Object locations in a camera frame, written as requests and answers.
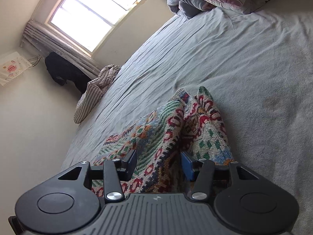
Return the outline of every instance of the curtain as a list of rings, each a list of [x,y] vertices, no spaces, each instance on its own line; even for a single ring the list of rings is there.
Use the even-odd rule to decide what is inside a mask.
[[[103,67],[48,26],[36,21],[27,23],[23,37],[23,41],[29,42],[43,57],[55,52],[74,64],[91,79],[97,78],[100,73],[99,68]]]

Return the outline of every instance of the silver screw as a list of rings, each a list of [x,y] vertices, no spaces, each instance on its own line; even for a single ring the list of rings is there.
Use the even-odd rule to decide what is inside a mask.
[[[207,195],[205,193],[198,192],[193,193],[191,197],[195,200],[204,200],[207,198]]]
[[[106,195],[110,200],[117,201],[122,198],[122,195],[119,192],[111,192]]]

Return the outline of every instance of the bed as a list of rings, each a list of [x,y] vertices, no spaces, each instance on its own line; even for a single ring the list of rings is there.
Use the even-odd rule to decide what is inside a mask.
[[[234,157],[294,195],[294,234],[313,234],[313,0],[270,0],[174,16],[127,61],[80,124],[62,169],[92,161],[109,135],[205,86]]]

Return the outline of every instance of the star logo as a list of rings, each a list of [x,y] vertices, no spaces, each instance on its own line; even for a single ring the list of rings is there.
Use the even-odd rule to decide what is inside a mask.
[[[157,195],[155,198],[153,198],[154,200],[158,201],[160,199],[162,199],[159,195]]]

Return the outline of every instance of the window frame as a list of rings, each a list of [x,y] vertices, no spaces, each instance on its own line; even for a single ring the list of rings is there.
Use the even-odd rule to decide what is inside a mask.
[[[62,4],[64,3],[65,0],[58,0],[58,2],[55,4],[55,6],[53,7],[52,11],[50,12],[48,18],[45,21],[45,25],[48,26],[49,28],[51,28],[53,31],[55,31],[56,33],[58,33],[59,35],[61,35],[63,38],[65,38],[67,41],[69,41],[70,43],[72,43],[74,46],[76,46],[78,49],[80,49],[82,52],[84,52],[86,55],[92,57],[97,50],[99,49],[99,47],[104,43],[104,41],[107,39],[107,37],[120,25],[120,23],[122,21],[124,21],[126,19],[126,17],[128,15],[130,15],[130,12],[134,11],[137,7],[139,7],[139,5],[141,5],[142,3],[145,2],[145,0],[137,0],[127,11],[126,13],[115,23],[112,24],[111,22],[109,22],[107,19],[103,18],[102,16],[100,16],[98,13],[96,13],[95,11],[93,11],[91,8],[89,8],[88,6],[86,6],[85,4],[83,4],[82,2],[80,2],[79,0],[76,0],[77,2],[79,2],[82,6],[84,6],[85,8],[87,8],[89,11],[91,11],[92,13],[94,13],[95,15],[97,15],[99,18],[101,18],[105,23],[107,23],[108,25],[111,26],[111,29],[109,30],[109,32],[106,33],[106,35],[101,39],[101,41],[98,43],[98,45],[95,47],[95,49],[91,52],[90,50],[88,50],[87,48],[85,48],[83,45],[81,45],[80,43],[78,43],[78,41],[74,40],[71,36],[69,36],[67,33],[65,33],[64,31],[62,31],[60,28],[58,28],[56,25],[54,25],[51,20],[54,17],[54,14],[57,12],[57,10],[62,6]]]

